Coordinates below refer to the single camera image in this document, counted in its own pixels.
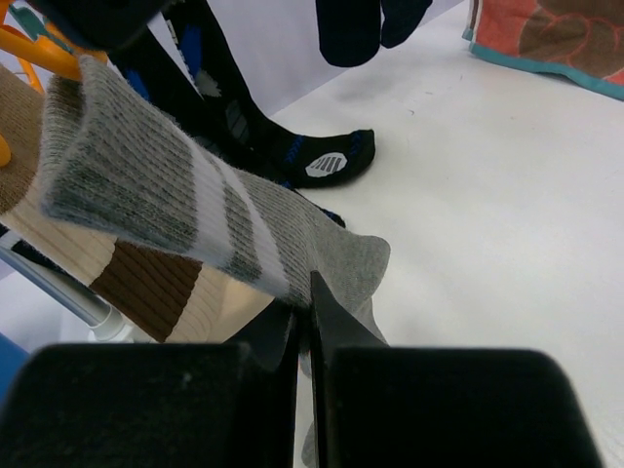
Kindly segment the beige brown striped sock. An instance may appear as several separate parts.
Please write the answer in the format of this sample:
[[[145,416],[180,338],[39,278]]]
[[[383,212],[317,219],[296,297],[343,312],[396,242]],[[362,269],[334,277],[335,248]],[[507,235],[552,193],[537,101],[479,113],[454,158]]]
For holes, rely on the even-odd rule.
[[[43,98],[1,70],[1,222],[158,342],[220,343],[272,302],[223,273],[40,214],[36,173]]]

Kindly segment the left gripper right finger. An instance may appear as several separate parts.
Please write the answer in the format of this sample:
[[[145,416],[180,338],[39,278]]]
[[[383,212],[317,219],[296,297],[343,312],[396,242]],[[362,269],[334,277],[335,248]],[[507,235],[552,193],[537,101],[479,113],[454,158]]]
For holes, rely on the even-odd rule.
[[[318,271],[311,273],[311,337],[313,366],[359,366],[371,354],[389,348],[334,297]]]

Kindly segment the white oval clip hanger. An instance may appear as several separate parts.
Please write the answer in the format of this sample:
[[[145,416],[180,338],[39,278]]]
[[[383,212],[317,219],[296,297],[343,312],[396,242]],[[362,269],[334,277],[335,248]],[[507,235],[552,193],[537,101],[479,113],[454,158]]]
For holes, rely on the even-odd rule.
[[[85,50],[71,44],[49,21],[43,24],[38,19],[37,33],[29,35],[24,35],[18,29],[6,24],[5,17],[8,12],[15,20],[18,19],[18,9],[13,4],[14,1],[1,2],[1,50],[18,60],[28,84],[38,93],[43,94],[44,89],[33,68],[34,65],[64,78],[79,81],[81,79],[79,57],[90,55],[104,64],[108,63],[106,53]]]

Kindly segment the grey striped sock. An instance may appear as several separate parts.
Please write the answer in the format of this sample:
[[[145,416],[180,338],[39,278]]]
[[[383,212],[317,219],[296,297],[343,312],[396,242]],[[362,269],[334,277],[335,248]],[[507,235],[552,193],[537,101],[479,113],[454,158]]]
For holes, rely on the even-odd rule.
[[[184,133],[100,61],[54,78],[40,152],[44,215],[181,256],[306,312],[318,271],[375,329],[371,297],[388,243],[331,221],[308,200],[235,169]],[[183,467],[293,463],[296,365],[264,370],[245,343],[155,347],[179,377],[156,406]]]

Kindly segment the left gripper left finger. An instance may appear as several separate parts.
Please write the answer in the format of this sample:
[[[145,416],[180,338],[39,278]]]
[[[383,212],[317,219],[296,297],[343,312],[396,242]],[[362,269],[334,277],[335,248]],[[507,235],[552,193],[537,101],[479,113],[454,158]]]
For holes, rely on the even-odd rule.
[[[281,301],[272,301],[236,333],[236,342],[249,345],[264,370],[277,371],[296,365],[296,326],[294,309]]]

